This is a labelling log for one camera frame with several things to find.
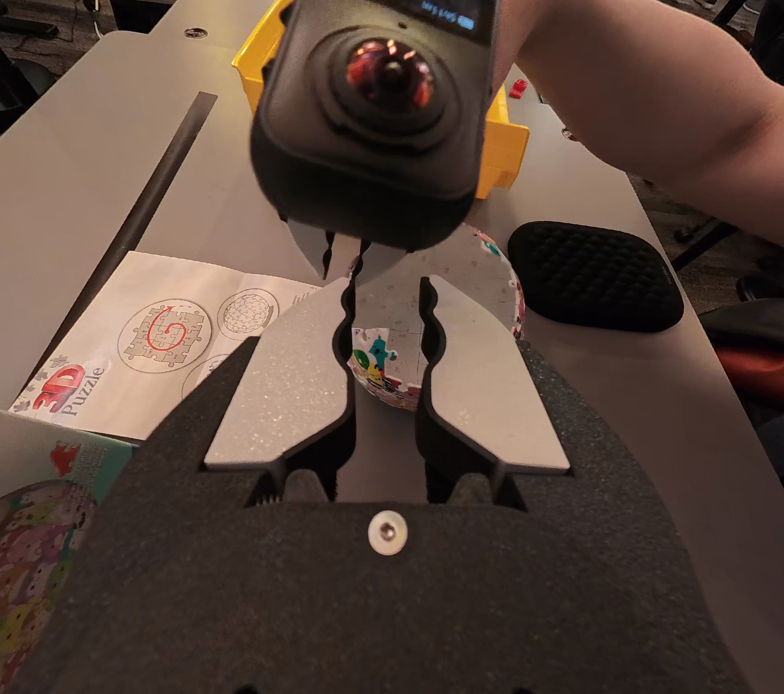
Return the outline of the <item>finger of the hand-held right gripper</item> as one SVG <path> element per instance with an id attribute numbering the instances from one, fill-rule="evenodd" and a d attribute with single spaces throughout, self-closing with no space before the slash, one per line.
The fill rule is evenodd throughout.
<path id="1" fill-rule="evenodd" d="M 360 240 L 359 252 L 350 267 L 356 286 L 363 286 L 385 274 L 406 257 L 406 251 Z"/>
<path id="2" fill-rule="evenodd" d="M 325 280 L 332 262 L 335 233 L 297 222 L 292 218 L 288 218 L 288 228 L 299 251 L 305 256 L 320 279 Z"/>

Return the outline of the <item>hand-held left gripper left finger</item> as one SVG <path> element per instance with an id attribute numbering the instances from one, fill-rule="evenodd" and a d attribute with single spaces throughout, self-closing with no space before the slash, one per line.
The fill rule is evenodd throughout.
<path id="1" fill-rule="evenodd" d="M 211 471 L 265 473 L 281 494 L 289 473 L 316 473 L 328 500 L 356 445 L 348 367 L 355 283 L 311 293 L 260 336 L 205 456 Z"/>

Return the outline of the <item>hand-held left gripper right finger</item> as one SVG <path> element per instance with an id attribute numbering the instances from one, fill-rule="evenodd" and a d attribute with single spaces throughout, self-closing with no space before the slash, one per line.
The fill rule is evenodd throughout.
<path id="1" fill-rule="evenodd" d="M 416 409 L 416 445 L 428 500 L 448 501 L 477 473 L 494 503 L 522 503 L 514 478 L 569 472 L 570 463 L 515 337 L 444 278 L 419 284 L 426 368 Z"/>

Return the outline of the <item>colourful puzzle ball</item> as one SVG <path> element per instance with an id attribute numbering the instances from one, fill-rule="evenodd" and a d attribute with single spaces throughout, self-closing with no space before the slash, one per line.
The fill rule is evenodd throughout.
<path id="1" fill-rule="evenodd" d="M 421 351 L 419 284 L 438 276 L 471 298 L 521 340 L 524 296 L 500 245 L 462 223 L 439 245 L 405 254 L 377 277 L 359 274 L 350 369 L 370 395 L 414 412 L 426 368 Z"/>

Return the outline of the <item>yellow plastic bin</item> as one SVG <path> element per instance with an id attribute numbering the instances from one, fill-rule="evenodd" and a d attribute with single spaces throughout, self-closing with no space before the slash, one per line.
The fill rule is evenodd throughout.
<path id="1" fill-rule="evenodd" d="M 274 0 L 232 60 L 252 113 L 263 94 L 264 71 L 270 69 L 285 32 L 284 14 L 294 2 Z M 486 115 L 476 199 L 486 199 L 494 188 L 511 188 L 519 174 L 529 136 L 528 127 L 510 120 L 508 97 L 500 89 Z"/>

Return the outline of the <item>person's right forearm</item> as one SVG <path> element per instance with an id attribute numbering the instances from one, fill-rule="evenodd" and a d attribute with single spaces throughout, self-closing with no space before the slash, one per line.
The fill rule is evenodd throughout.
<path id="1" fill-rule="evenodd" d="M 670 199 L 783 243 L 783 90 L 713 24 L 655 0 L 499 0 L 517 65 L 578 142 Z"/>

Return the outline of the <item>printed puzzle box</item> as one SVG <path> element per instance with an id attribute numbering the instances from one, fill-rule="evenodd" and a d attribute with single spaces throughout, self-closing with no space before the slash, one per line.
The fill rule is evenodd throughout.
<path id="1" fill-rule="evenodd" d="M 1 692 L 51 620 L 128 443 L 1 412 Z"/>

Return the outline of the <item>black wrist rest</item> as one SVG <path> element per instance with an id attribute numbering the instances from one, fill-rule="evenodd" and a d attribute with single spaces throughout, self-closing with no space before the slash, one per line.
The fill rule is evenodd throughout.
<path id="1" fill-rule="evenodd" d="M 658 333 L 684 314 L 669 264 L 633 234 L 534 221 L 511 234 L 507 256 L 526 308 L 558 323 Z"/>

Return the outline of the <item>white instruction sheet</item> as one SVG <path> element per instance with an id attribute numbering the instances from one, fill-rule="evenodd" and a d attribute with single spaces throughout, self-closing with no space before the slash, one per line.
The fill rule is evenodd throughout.
<path id="1" fill-rule="evenodd" d="M 130 252 L 9 411 L 142 441 L 318 286 Z"/>

